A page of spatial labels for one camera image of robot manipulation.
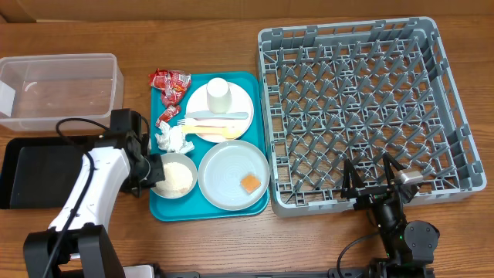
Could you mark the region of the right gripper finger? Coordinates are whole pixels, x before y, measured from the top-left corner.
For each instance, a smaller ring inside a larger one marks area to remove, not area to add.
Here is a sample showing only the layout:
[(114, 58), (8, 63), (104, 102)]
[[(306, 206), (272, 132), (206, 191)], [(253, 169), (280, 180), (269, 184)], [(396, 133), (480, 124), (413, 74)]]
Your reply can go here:
[(360, 178), (351, 160), (346, 159), (343, 164), (343, 184), (341, 186), (340, 196), (350, 199), (356, 198), (359, 191), (365, 188), (365, 185)]
[(382, 156), (384, 163), (384, 173), (388, 185), (394, 184), (394, 169), (397, 171), (404, 170), (405, 167), (394, 159), (389, 153), (385, 152)]

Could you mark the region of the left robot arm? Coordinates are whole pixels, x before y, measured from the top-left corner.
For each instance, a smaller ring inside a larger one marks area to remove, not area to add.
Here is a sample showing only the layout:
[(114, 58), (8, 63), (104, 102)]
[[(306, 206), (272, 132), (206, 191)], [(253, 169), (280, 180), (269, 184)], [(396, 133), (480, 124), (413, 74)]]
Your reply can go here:
[(156, 264), (123, 266), (108, 236), (120, 190), (139, 195), (164, 180), (159, 154), (133, 131), (107, 131), (82, 166), (63, 209), (43, 232), (28, 234), (23, 253), (30, 277), (158, 277)]

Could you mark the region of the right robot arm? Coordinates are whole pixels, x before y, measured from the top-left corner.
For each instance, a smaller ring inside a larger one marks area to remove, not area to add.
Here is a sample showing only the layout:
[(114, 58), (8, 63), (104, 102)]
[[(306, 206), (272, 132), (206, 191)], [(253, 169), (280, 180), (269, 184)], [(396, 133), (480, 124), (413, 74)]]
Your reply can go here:
[[(434, 261), (440, 232), (429, 222), (406, 219), (404, 205), (419, 192), (424, 180), (416, 170), (407, 169), (390, 154), (382, 156), (387, 184), (367, 188), (350, 160), (344, 162), (341, 196), (354, 199), (354, 210), (365, 210), (377, 231), (347, 245), (337, 259), (338, 277), (433, 277), (429, 267)], [(386, 257), (372, 259), (364, 268), (342, 269), (344, 254), (356, 244), (380, 236)]]

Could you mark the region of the small grey bowl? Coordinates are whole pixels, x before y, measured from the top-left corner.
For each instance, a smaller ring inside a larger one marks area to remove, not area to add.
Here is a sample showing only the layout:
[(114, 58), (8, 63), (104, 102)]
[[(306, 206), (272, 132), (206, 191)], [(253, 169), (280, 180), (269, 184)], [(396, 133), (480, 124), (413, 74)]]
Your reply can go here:
[(198, 170), (194, 162), (184, 154), (166, 153), (161, 155), (164, 180), (156, 183), (151, 190), (166, 199), (186, 196), (195, 187)]

